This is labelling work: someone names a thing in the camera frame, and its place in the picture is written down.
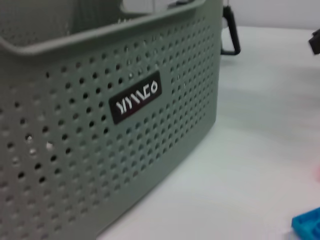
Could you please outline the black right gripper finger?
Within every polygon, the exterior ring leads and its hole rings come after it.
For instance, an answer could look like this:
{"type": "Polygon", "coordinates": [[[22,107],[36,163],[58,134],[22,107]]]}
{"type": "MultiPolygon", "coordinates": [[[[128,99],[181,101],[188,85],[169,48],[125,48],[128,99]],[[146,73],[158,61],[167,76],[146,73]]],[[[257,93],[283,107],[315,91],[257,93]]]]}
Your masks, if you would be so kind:
{"type": "Polygon", "coordinates": [[[312,37],[308,40],[309,46],[314,55],[320,54],[320,29],[312,33],[312,37]]]}

